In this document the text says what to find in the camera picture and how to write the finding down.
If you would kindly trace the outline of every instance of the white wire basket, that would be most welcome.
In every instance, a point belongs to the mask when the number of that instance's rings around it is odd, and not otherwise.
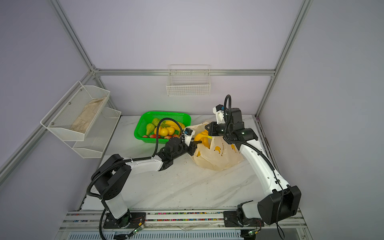
[[[108,90],[98,88],[96,86],[83,86],[80,82],[78,82],[77,84],[80,84],[80,88],[69,99],[69,101],[53,118],[53,120],[48,123],[47,126],[44,125],[43,120],[40,122],[51,133],[53,133],[62,141],[84,141],[90,129],[95,124],[95,120],[98,118],[109,99],[110,91]],[[72,124],[81,114],[85,105],[87,105],[93,99],[99,99],[104,97],[105,99],[100,104],[99,109],[94,114],[93,119],[91,120],[85,132],[77,132],[71,130]]]
[[[169,65],[168,96],[209,95],[211,91],[209,68],[210,65]]]
[[[69,146],[82,158],[101,158],[120,115],[120,111],[104,107],[85,140],[77,141],[72,147]]]

